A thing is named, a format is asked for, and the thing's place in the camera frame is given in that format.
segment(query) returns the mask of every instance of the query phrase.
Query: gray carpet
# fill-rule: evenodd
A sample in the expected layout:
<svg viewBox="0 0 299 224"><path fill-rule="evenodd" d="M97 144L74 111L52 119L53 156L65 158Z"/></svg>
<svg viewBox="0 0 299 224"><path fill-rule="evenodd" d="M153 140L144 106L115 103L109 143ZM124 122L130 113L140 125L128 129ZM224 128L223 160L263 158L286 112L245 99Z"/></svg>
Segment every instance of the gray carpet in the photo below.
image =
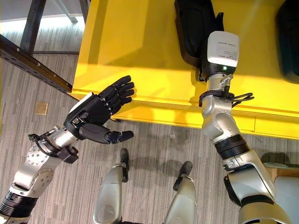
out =
<svg viewBox="0 0 299 224"><path fill-rule="evenodd" d="M82 26L41 29L36 50L78 50ZM21 33L4 34L19 43ZM35 57L73 82L78 56ZM46 116L35 115L36 101L49 102ZM0 196L3 198L14 174L32 145L29 133L42 134L61 125L76 100L47 86L7 62L1 65ZM123 184L123 219L160 224L175 195L172 185L183 162L193 163L198 197L197 223L236 224L238 207L225 190L226 172L214 146L200 129L123 121L108 122L115 130L132 130L135 137L118 145L85 140L76 145L79 159L61 164L54 179L38 200L30 224L91 224L99 187L111 166L119 161L119 150L129 150L129 182ZM244 135L262 160L299 164L299 141Z"/></svg>

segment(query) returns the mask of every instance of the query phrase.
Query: robotic hand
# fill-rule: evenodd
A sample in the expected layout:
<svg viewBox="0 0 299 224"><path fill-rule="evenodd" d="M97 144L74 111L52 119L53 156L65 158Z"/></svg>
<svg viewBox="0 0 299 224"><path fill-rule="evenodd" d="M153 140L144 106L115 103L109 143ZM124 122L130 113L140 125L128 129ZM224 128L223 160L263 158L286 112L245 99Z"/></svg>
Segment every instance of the robotic hand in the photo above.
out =
<svg viewBox="0 0 299 224"><path fill-rule="evenodd" d="M182 57L199 68L199 81L207 85L199 98L202 130L229 172L224 183L230 199L241 207L239 223L290 224L287 214L275 203L271 177L232 116L232 107L253 99L252 93L235 97L229 92L239 59L239 37L224 32L223 13L215 17L210 0L176 0L175 6Z"/></svg>
<svg viewBox="0 0 299 224"><path fill-rule="evenodd" d="M76 138L89 139L103 144L115 144L132 138L133 132L116 132L105 128L103 124L116 114L120 108L131 102L134 83L125 76L99 95L92 92L80 100L67 115L64 126Z"/></svg>
<svg viewBox="0 0 299 224"><path fill-rule="evenodd" d="M0 205L0 224L26 224L38 197L50 184L61 161L73 163L78 150L72 145L90 139L103 144L115 144L132 138L133 132L110 131L104 127L112 115L131 102L134 83L126 76L100 94L92 92L80 100L67 115L64 127L54 127L41 136L30 134L35 144L25 163L17 171L9 192Z"/></svg>

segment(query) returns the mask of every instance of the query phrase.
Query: metal bracket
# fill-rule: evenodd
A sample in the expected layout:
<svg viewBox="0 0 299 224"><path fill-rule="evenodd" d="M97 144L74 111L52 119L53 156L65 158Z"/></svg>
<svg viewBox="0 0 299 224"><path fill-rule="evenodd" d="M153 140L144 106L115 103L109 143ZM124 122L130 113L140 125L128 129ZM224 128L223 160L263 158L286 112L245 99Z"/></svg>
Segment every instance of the metal bracket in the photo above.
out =
<svg viewBox="0 0 299 224"><path fill-rule="evenodd" d="M71 92L72 90L70 83L2 35L0 35L0 56L63 93Z"/></svg>

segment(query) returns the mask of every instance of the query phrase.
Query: black cable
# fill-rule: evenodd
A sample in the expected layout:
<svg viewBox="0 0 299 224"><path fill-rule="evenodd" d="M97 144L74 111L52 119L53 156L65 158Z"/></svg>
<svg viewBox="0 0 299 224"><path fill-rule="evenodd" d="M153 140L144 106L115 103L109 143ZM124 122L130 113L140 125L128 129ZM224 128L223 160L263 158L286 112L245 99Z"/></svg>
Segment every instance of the black cable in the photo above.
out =
<svg viewBox="0 0 299 224"><path fill-rule="evenodd" d="M48 156L50 156L50 157L58 158L57 155L54 155L54 154L51 154L51 153L47 153L46 151L44 151L44 150L42 149L42 147L41 147L40 144L38 143L38 141L40 140L40 136L38 136L37 134L29 134L28 137L29 137L29 140L30 140L30 141L34 142L34 143L37 145L37 147L39 148L39 150L40 150L42 153L44 153L44 154L46 154L46 155L48 155Z"/></svg>
<svg viewBox="0 0 299 224"><path fill-rule="evenodd" d="M252 99L254 99L253 93L252 92L248 92L248 93L242 94L240 96L235 96L235 97L227 98L226 100L230 101L232 103L235 102L235 103L232 104L232 108L233 108L234 106L240 104L243 101L248 101L248 100L252 100Z"/></svg>

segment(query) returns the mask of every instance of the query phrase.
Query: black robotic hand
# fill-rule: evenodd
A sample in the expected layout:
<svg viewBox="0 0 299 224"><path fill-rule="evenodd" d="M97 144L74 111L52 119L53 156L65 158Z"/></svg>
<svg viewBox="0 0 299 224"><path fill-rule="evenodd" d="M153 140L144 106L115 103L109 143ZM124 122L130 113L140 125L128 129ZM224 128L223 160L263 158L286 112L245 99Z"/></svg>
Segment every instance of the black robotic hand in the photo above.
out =
<svg viewBox="0 0 299 224"><path fill-rule="evenodd" d="M121 106L132 101L134 83L125 76L98 95L92 92L80 100L67 115L64 126L80 140L90 139L103 144L115 144L134 136L133 132L110 131L103 124L116 114Z"/></svg>

